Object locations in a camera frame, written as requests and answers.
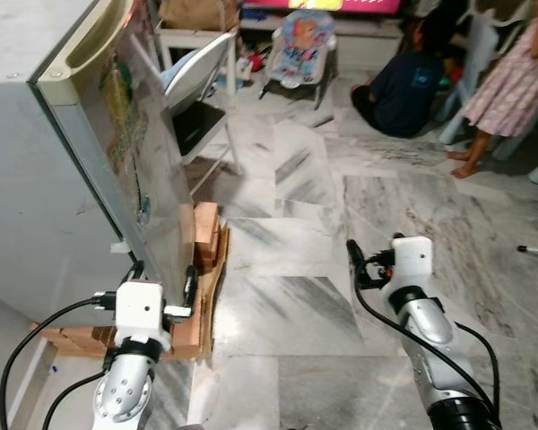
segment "pink floral dress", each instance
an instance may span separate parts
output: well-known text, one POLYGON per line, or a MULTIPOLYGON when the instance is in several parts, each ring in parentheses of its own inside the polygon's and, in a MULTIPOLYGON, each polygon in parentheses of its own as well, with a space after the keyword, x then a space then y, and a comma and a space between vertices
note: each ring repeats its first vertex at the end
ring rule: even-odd
POLYGON ((471 125, 500 136, 521 134, 538 109, 538 58, 530 57, 537 20, 464 108, 471 125))

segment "refrigerator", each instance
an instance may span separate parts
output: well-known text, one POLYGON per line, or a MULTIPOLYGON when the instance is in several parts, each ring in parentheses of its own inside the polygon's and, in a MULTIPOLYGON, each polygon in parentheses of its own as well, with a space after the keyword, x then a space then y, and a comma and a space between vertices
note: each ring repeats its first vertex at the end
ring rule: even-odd
POLYGON ((142 0, 0 2, 0 299, 32 321, 136 261, 183 300, 193 203, 156 67, 142 0))

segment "refrigerator door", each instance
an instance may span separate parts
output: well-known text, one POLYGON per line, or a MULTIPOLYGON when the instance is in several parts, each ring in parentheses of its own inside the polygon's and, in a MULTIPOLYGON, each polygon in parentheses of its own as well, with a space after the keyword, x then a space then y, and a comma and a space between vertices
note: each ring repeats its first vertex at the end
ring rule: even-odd
POLYGON ((68 145, 150 280, 183 299, 193 203, 145 2, 100 0, 38 78, 68 145))

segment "black cable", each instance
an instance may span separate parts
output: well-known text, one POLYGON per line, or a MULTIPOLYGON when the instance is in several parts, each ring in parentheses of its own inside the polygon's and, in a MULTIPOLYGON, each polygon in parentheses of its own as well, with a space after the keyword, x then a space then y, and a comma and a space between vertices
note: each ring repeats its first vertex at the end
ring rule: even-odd
POLYGON ((490 412, 494 419, 494 424, 501 428, 500 424, 500 418, 496 413, 496 409, 494 408, 494 405, 490 402, 489 397, 486 395, 486 392, 482 389, 482 387, 467 373, 464 371, 464 369, 459 366, 457 363, 455 363, 453 360, 448 358, 445 354, 440 352, 438 349, 434 348, 432 345, 430 345, 427 341, 419 338, 414 333, 411 333, 410 331, 406 330, 405 328, 401 327, 397 323, 389 320, 384 315, 379 314, 375 309, 369 306, 367 302, 365 301, 364 297, 360 294, 359 289, 359 282, 355 278, 355 281, 353 282, 355 294, 357 295, 357 299, 359 300, 359 303, 364 307, 367 312, 369 312, 371 315, 373 315, 375 318, 377 318, 382 323, 388 325, 389 327, 397 330, 402 335, 406 336, 410 340, 415 341, 419 345, 421 345, 423 348, 427 349, 429 352, 440 358, 444 363, 452 367, 452 369, 460 374, 478 393, 479 396, 481 396, 482 401, 484 402, 484 405, 486 406, 486 409, 490 412))
POLYGON ((26 347, 26 345, 28 345, 30 341, 34 339, 38 333, 40 333, 46 326, 48 326, 54 320, 56 320, 57 318, 59 318, 60 316, 64 314, 67 314, 68 312, 73 311, 74 309, 87 306, 87 305, 96 305, 99 302, 100 302, 99 297, 92 297, 92 298, 88 298, 87 300, 82 300, 81 302, 77 302, 77 303, 74 303, 73 305, 69 305, 68 307, 65 307, 61 311, 56 312, 52 316, 48 317, 44 322, 39 324, 38 327, 32 330, 28 334, 28 336, 26 336, 18 344, 16 349, 8 358, 8 361, 6 361, 6 365, 4 366, 4 371, 2 372, 2 379, 0 380, 0 426, 2 427, 2 430, 8 430, 8 416, 6 412, 6 385, 8 384, 8 376, 10 375, 10 371, 12 370, 12 365, 14 363, 14 360, 20 355, 20 353, 26 347))
POLYGON ((56 411, 56 408, 60 403, 62 403, 62 400, 70 394, 73 390, 76 390, 86 383, 92 383, 96 379, 100 379, 104 374, 106 374, 105 371, 101 371, 97 374, 93 374, 92 376, 88 376, 85 379, 82 379, 81 381, 78 381, 77 383, 70 385, 68 388, 60 392, 60 394, 56 397, 54 400, 54 403, 52 403, 52 406, 50 406, 50 409, 48 409, 48 413, 46 414, 46 418, 44 418, 44 425, 42 426, 42 430, 48 430, 50 427, 50 421, 52 420, 52 416, 54 415, 54 412, 56 411))
POLYGON ((499 361, 496 358, 496 354, 494 354, 494 349, 492 349, 492 345, 478 331, 473 330, 470 327, 466 327, 459 322, 455 322, 455 324, 456 327, 458 327, 460 330, 464 330, 467 333, 472 334, 476 339, 480 341, 482 345, 484 345, 484 347, 488 351, 488 354, 490 356, 490 362, 492 364, 492 389, 494 390, 493 403, 496 410, 496 415, 500 416, 500 372, 499 361))
POLYGON ((140 178, 137 175, 137 166, 135 164, 135 156, 132 157, 132 161, 134 162, 135 189, 136 189, 136 192, 137 192, 137 210, 139 210, 141 212, 141 211, 143 211, 142 187, 140 186, 140 178))

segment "bare foot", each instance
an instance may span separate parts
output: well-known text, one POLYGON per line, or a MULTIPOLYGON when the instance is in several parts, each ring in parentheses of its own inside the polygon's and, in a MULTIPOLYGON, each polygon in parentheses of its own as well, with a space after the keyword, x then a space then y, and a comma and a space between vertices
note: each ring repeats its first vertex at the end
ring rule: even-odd
POLYGON ((450 174, 458 179, 464 179, 476 173, 476 168, 464 165, 461 168, 455 168, 450 174))
POLYGON ((456 150, 452 150, 450 152, 447 152, 447 158, 457 159, 458 161, 468 161, 469 154, 468 152, 458 152, 456 150))

